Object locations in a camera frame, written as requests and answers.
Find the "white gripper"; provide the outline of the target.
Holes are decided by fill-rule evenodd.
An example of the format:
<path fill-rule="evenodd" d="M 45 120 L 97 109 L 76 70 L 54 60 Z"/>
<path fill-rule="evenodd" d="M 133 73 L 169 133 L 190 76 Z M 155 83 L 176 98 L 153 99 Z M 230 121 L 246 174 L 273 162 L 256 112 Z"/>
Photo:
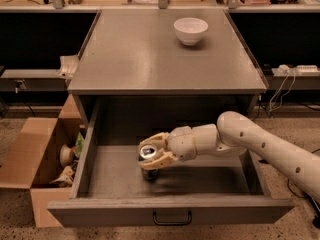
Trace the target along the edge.
<path fill-rule="evenodd" d="M 138 151 L 143 145 L 154 145 L 156 152 L 169 149 L 169 152 L 162 152 L 159 158 L 140 162 L 139 166 L 144 170 L 166 168 L 175 161 L 188 161 L 196 157 L 193 131 L 189 126 L 175 128 L 169 135 L 167 132 L 152 135 L 139 144 Z"/>

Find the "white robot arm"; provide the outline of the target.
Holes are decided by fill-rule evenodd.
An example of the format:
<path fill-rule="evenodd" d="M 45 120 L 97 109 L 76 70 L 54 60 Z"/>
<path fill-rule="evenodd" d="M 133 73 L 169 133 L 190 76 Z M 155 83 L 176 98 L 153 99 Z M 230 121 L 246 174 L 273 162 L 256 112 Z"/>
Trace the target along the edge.
<path fill-rule="evenodd" d="M 200 155 L 232 157 L 246 150 L 259 155 L 320 202 L 320 157 L 233 111 L 222 113 L 215 124 L 177 127 L 143 140 L 138 146 L 139 166 L 150 171 Z"/>

